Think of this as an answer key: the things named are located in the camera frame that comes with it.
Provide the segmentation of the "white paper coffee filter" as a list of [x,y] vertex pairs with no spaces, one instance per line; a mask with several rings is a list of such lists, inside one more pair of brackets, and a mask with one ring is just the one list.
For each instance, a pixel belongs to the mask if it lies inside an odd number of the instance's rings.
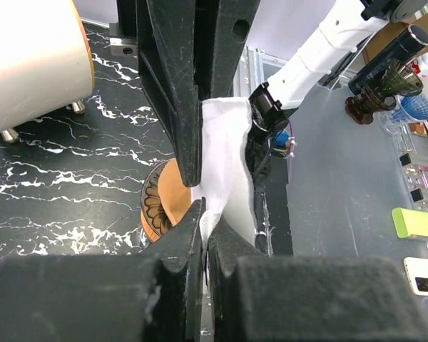
[[213,98],[203,101],[202,114],[201,181],[190,191],[193,201],[205,199],[199,225],[203,245],[222,218],[254,245],[254,187],[245,162],[252,127],[250,102],[246,97]]

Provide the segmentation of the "clear glass dripper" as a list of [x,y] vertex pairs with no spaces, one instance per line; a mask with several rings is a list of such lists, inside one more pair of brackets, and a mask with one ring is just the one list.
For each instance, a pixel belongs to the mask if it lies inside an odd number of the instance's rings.
[[167,162],[167,160],[161,162],[150,171],[141,191],[141,223],[144,233],[152,243],[173,228],[158,194],[158,179]]

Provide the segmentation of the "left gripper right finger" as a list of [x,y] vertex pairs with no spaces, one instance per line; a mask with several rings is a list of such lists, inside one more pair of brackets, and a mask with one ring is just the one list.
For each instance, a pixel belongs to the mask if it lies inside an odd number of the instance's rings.
[[386,259],[265,256],[225,220],[208,240],[216,341],[428,341]]

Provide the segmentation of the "brown paper coffee filter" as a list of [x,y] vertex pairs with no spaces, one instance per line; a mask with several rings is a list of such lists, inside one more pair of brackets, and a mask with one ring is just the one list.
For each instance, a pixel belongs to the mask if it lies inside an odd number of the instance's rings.
[[177,225],[192,204],[191,190],[183,184],[176,159],[169,160],[158,179],[158,194],[170,223]]

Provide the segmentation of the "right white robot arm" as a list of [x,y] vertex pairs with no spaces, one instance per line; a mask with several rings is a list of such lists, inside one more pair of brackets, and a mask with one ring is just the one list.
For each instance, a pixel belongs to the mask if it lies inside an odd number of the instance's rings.
[[[421,9],[422,1],[336,1],[297,53],[247,99],[257,152],[307,92],[370,33]],[[183,183],[201,180],[201,103],[229,94],[257,1],[138,1],[143,90],[173,145]]]

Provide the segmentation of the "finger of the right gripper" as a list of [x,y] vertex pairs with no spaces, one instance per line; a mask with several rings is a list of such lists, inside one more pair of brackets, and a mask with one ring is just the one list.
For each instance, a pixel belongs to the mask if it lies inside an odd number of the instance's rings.
[[194,81],[194,1],[138,1],[138,65],[145,95],[173,146],[186,187],[200,182],[201,116]]
[[226,97],[260,2],[195,3],[195,84],[200,99]]

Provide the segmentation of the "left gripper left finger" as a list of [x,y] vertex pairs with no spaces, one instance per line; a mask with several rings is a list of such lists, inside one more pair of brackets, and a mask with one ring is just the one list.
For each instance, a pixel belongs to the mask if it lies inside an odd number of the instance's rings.
[[0,260],[0,341],[198,341],[205,203],[133,255]]

